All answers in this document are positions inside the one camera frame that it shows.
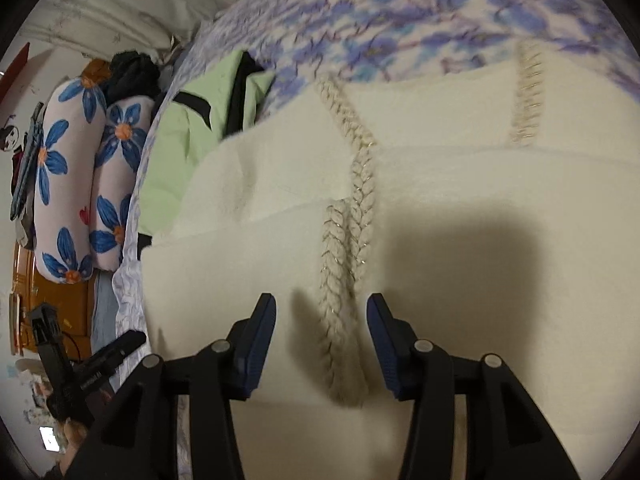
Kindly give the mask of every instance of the red object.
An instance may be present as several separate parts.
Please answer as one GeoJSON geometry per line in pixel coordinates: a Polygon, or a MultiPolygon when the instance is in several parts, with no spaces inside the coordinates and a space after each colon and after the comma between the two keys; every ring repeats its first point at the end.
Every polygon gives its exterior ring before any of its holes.
{"type": "Polygon", "coordinates": [[[80,219],[84,225],[89,225],[89,210],[84,206],[84,209],[80,210],[80,219]]]}
{"type": "Polygon", "coordinates": [[[14,156],[11,158],[11,164],[14,171],[14,174],[11,177],[11,194],[15,193],[15,187],[18,185],[18,174],[20,173],[20,162],[22,161],[23,155],[24,151],[22,150],[22,147],[20,147],[14,152],[14,156]]]}
{"type": "Polygon", "coordinates": [[[11,85],[14,84],[18,75],[27,64],[27,60],[29,59],[29,46],[31,43],[27,43],[22,50],[18,53],[18,55],[14,58],[9,65],[9,68],[6,69],[2,79],[0,79],[0,103],[4,99],[4,96],[11,88],[11,85]]]}

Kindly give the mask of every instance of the orange cloth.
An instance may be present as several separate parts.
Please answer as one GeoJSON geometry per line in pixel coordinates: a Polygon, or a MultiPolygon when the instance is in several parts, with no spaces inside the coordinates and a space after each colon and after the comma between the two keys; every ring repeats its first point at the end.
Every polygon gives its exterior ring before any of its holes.
{"type": "Polygon", "coordinates": [[[92,59],[82,70],[82,77],[85,77],[99,85],[111,77],[109,62],[103,59],[92,59]]]}

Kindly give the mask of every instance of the hanging clothes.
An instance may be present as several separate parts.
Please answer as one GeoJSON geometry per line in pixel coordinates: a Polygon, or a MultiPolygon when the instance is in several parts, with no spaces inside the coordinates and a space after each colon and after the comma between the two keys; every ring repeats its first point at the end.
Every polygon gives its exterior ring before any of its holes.
{"type": "Polygon", "coordinates": [[[153,236],[171,225],[200,161],[222,139],[254,124],[273,77],[236,50],[173,97],[140,190],[141,234],[153,236]]]}

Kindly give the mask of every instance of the orange wooden cabinet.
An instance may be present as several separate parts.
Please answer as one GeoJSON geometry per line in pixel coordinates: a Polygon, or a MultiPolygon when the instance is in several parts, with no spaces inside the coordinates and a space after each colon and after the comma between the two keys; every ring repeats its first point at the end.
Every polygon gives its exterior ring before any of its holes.
{"type": "Polygon", "coordinates": [[[9,302],[9,321],[14,334],[12,353],[21,353],[23,348],[37,352],[29,312],[46,301],[58,309],[58,323],[60,330],[65,332],[63,341],[69,358],[84,360],[90,357],[94,281],[95,275],[88,282],[74,285],[50,282],[36,269],[33,251],[16,243],[14,284],[9,302]]]}

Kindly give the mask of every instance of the mattress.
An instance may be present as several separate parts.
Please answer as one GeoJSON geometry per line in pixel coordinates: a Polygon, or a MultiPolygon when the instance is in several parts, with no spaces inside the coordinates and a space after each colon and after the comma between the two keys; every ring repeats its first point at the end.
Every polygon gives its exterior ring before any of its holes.
{"type": "MultiPolygon", "coordinates": [[[[568,53],[640,100],[640,59],[601,0],[240,0],[216,22],[202,23],[167,97],[236,48],[276,72],[264,118],[319,75],[372,82],[464,72],[510,58],[524,38],[568,53]]],[[[118,334],[146,331],[138,197],[157,125],[158,118],[143,150],[124,260],[113,279],[118,334]]],[[[148,352],[146,345],[130,356],[120,380],[148,352]]]]}

